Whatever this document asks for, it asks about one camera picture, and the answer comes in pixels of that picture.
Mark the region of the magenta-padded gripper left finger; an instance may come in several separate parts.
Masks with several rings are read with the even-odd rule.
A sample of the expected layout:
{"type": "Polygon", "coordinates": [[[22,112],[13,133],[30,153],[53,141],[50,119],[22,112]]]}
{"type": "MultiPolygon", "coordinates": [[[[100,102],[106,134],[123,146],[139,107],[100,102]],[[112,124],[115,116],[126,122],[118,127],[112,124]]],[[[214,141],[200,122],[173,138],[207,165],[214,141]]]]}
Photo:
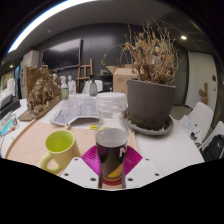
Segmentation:
{"type": "Polygon", "coordinates": [[[74,157],[61,177],[84,188],[101,187],[101,163],[95,146],[81,157],[74,157]]]}

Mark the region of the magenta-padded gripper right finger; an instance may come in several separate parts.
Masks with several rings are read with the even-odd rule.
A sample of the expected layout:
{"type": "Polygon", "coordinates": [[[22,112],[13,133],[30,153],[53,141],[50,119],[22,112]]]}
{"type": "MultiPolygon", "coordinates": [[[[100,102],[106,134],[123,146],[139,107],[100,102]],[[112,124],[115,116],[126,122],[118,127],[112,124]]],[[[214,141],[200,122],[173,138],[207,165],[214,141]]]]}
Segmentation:
{"type": "Polygon", "coordinates": [[[161,177],[161,172],[151,159],[142,157],[131,146],[127,147],[122,170],[123,189],[140,188],[161,177]]]}

